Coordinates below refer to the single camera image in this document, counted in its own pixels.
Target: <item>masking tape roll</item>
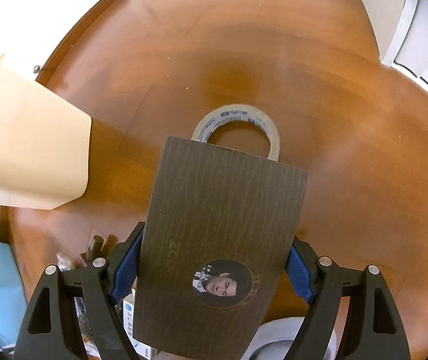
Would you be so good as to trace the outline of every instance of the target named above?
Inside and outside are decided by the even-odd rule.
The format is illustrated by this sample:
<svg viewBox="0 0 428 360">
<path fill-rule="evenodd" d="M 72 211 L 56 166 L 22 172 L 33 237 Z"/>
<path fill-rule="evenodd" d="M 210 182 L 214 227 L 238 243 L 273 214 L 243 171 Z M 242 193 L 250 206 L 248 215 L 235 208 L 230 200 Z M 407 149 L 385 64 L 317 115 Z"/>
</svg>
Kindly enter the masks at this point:
<svg viewBox="0 0 428 360">
<path fill-rule="evenodd" d="M 280 150 L 280 138 L 277 127 L 270 117 L 252 105 L 230 104 L 209 112 L 199 122 L 191 139 L 206 143 L 215 129 L 235 121 L 252 123 L 260 127 L 271 143 L 271 150 L 267 158 L 272 161 L 277 161 Z"/>
</svg>

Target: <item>beige bin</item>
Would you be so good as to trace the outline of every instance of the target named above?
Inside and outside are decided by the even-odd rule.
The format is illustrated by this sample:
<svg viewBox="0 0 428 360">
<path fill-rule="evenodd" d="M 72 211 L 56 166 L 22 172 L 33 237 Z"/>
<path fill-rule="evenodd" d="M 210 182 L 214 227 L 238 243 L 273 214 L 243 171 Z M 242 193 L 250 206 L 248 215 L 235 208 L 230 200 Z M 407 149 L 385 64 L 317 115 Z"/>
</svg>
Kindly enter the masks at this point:
<svg viewBox="0 0 428 360">
<path fill-rule="evenodd" d="M 0 56 L 0 204 L 52 210 L 83 195 L 90 116 Z"/>
</svg>

